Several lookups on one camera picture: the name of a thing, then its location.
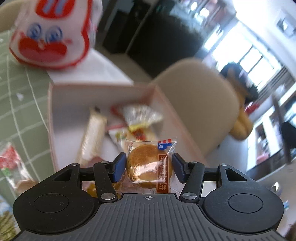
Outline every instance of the table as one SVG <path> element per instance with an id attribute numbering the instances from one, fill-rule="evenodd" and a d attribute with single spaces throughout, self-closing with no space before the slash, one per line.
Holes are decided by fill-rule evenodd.
<path id="1" fill-rule="evenodd" d="M 45 71 L 20 65 L 9 53 L 9 31 L 0 33 L 0 146 L 12 142 L 36 181 L 54 173 L 48 142 L 47 91 L 50 82 L 133 84 L 110 60 L 90 50 L 75 68 Z M 12 205 L 16 195 L 0 172 L 0 194 Z"/>

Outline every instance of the beige chair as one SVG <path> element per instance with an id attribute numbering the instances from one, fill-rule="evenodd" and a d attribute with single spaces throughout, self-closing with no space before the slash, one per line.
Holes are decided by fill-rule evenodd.
<path id="1" fill-rule="evenodd" d="M 0 7 L 0 32 L 13 26 L 23 2 L 24 0 L 14 0 Z"/>
<path id="2" fill-rule="evenodd" d="M 153 82 L 160 86 L 204 156 L 222 142 L 238 117 L 233 87 L 197 59 L 175 63 Z"/>

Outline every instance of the red and white bag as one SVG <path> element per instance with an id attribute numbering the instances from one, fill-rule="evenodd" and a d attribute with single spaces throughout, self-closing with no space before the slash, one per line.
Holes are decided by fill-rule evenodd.
<path id="1" fill-rule="evenodd" d="M 79 63 L 95 43 L 101 0 L 29 0 L 9 49 L 21 63 L 62 69 Z"/>

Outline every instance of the red cartoon mouth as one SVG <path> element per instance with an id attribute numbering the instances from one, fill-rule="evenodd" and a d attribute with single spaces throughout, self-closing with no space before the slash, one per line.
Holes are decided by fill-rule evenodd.
<path id="1" fill-rule="evenodd" d="M 38 62 L 56 62 L 64 58 L 67 46 L 62 42 L 40 45 L 37 41 L 25 37 L 19 41 L 19 51 L 27 59 Z"/>

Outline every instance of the snack package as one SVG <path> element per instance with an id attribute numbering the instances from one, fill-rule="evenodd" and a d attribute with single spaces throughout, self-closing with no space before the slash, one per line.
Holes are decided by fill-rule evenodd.
<path id="1" fill-rule="evenodd" d="M 0 195 L 0 240 L 9 241 L 14 238 L 17 224 L 11 206 Z"/>
<path id="2" fill-rule="evenodd" d="M 9 49 L 21 63 L 49 69 L 75 66 L 95 44 L 101 0 L 25 1 Z"/>
<path id="3" fill-rule="evenodd" d="M 106 124 L 107 118 L 100 114 L 99 109 L 90 108 L 89 121 L 76 158 L 76 162 L 82 167 L 86 167 L 94 157 L 100 155 Z"/>
<path id="4" fill-rule="evenodd" d="M 0 168 L 17 195 L 37 184 L 11 143 L 0 151 Z"/>
<path id="5" fill-rule="evenodd" d="M 120 151 L 124 151 L 126 149 L 126 140 L 137 142 L 157 141 L 157 137 L 154 132 L 148 128 L 130 132 L 126 125 L 120 125 L 110 127 L 108 132 L 112 141 L 117 145 Z"/>
<path id="6" fill-rule="evenodd" d="M 114 185 L 117 193 L 170 193 L 176 139 L 160 142 L 126 140 L 126 172 Z"/>
<path id="7" fill-rule="evenodd" d="M 112 112 L 123 118 L 131 132 L 146 129 L 154 123 L 163 120 L 162 114 L 144 104 L 130 104 L 113 107 Z"/>

